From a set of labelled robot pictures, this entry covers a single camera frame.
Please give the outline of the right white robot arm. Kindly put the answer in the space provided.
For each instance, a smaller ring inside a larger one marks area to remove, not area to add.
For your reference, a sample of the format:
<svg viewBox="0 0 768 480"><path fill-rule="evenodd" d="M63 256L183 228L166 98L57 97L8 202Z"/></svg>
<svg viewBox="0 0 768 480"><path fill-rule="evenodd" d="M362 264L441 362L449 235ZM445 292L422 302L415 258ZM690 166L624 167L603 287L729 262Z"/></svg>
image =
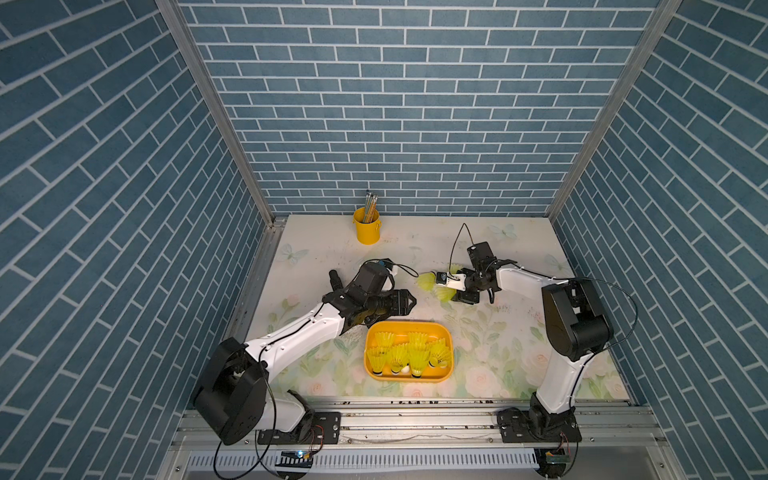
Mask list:
<svg viewBox="0 0 768 480"><path fill-rule="evenodd" d="M546 338L552 349L542 384L532 394L529 408L508 408L497 414L505 443L579 443L582 435L575 415L574 398L589 363L618 345L596 285L622 293L634 319L639 308L632 294L617 285L592 277L555 277L535 272L510 259L500 259L487 242L467 248L472 266L450 274L453 300L469 305L489 294L515 291L543 306Z"/></svg>

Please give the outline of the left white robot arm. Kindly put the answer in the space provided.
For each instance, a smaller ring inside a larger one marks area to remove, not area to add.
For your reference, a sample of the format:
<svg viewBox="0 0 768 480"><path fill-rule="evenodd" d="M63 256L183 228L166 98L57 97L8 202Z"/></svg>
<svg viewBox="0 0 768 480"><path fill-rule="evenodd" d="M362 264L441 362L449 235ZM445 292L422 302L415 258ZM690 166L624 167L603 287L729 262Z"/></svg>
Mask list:
<svg viewBox="0 0 768 480"><path fill-rule="evenodd" d="M300 357L358 326L366 328L391 317L405 317L417 304L395 276L417 273L389 258L365 261L344 285L329 272L331 291L297 320L257 339L221 342L199 377L191 401L224 445L264 431L269 439L290 443L308 438L316 413L296 392L279 396L271 382Z"/></svg>

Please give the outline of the yellow plastic storage box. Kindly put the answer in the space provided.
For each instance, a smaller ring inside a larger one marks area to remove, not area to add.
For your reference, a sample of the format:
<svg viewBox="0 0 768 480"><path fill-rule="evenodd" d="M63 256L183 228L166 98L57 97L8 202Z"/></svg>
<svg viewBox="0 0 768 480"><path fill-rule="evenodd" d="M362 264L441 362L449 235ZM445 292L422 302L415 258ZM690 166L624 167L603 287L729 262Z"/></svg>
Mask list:
<svg viewBox="0 0 768 480"><path fill-rule="evenodd" d="M453 340L436 322L382 321L367 333L363 361L374 379L440 383L453 373Z"/></svg>

